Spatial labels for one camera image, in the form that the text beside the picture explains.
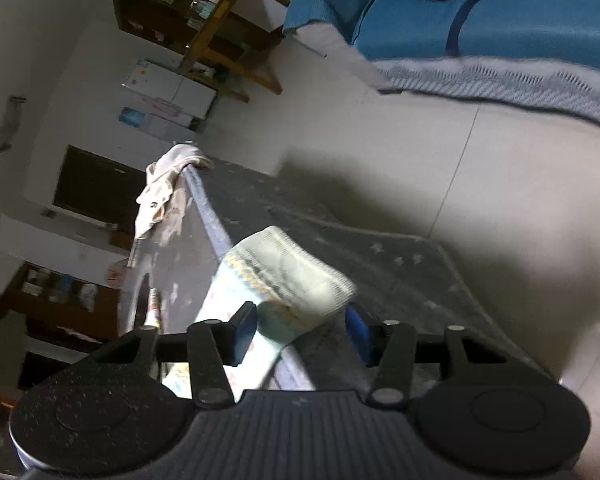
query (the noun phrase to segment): folded cloth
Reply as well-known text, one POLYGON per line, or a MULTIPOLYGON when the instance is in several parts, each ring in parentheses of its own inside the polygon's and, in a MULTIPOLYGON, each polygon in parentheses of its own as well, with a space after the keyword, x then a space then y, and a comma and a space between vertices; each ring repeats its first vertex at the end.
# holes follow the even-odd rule
MULTIPOLYGON (((237 367, 224 367, 235 399, 259 388, 280 351, 346 305, 356 286, 344 274, 307 253, 279 227, 267 227, 225 256, 196 321, 227 321, 245 301, 258 309, 258 330, 237 367)), ((177 364, 163 384, 191 396, 189 365, 177 364)))
POLYGON ((146 186, 136 202, 140 204, 136 216, 136 236, 144 238, 151 227, 164 218, 165 204, 171 198, 173 185, 187 164, 197 168, 213 168, 213 162, 197 146, 176 144, 146 167, 146 186))

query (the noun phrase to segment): wooden shelf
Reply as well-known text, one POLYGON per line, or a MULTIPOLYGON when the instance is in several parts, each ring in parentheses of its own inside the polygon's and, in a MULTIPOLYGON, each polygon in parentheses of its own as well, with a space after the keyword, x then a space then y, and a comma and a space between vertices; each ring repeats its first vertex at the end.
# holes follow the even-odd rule
MULTIPOLYGON (((205 20, 191 9, 193 1, 174 0, 169 4, 161 0, 113 0, 113 3, 120 30, 183 54, 183 48, 186 48, 198 32, 189 27, 187 21, 190 18, 196 19, 200 22, 200 27, 205 23, 205 20), (142 30, 136 30, 129 22, 142 25, 142 30), (163 34, 165 40, 158 41, 154 30, 163 34)), ((268 49, 276 41, 279 41, 276 35, 272 36, 270 32, 231 12, 209 47, 235 61, 244 53, 245 45, 260 51, 268 49)), ((202 61, 210 66, 217 65, 211 60, 202 61)))
MULTIPOLYGON (((3 294, 3 301, 10 310, 38 319, 51 327, 71 328, 96 339, 113 339, 118 336, 118 296, 119 291, 107 286, 98 285, 93 312, 70 301, 55 303, 48 298, 49 287, 46 286, 40 296, 27 294, 21 290, 30 269, 39 267, 25 263, 11 281, 3 294)), ((52 272, 50 284, 55 283, 60 274, 52 272)), ((72 282, 72 290, 79 290, 85 283, 82 280, 72 282)))

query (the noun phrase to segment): screw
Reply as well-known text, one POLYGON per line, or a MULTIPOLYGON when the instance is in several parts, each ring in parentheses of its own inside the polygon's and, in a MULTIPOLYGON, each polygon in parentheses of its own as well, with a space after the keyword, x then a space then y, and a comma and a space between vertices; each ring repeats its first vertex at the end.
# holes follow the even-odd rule
POLYGON ((395 388, 378 388, 371 394, 371 398, 383 406, 395 406, 404 400, 404 395, 395 388))
POLYGON ((229 400, 229 394, 220 388, 204 388, 198 393, 198 400, 204 404, 222 404, 229 400))

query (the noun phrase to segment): blue couch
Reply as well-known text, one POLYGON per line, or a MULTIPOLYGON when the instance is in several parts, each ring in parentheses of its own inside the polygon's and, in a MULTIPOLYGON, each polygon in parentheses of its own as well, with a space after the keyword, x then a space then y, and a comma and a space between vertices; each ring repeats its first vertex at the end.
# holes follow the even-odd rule
POLYGON ((285 31, 379 91, 563 110, 600 123, 600 0, 292 0, 285 31))

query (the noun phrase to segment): tiled floor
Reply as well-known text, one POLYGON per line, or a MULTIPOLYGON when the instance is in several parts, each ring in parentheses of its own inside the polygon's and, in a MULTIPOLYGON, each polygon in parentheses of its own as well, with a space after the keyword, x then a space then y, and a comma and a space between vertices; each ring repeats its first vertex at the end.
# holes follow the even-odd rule
POLYGON ((295 180, 348 224, 439 240, 513 339, 584 383, 594 433, 579 471, 600 478, 600 127, 379 96, 288 40, 270 63, 282 95, 245 84, 249 104, 223 98, 203 147, 295 180))

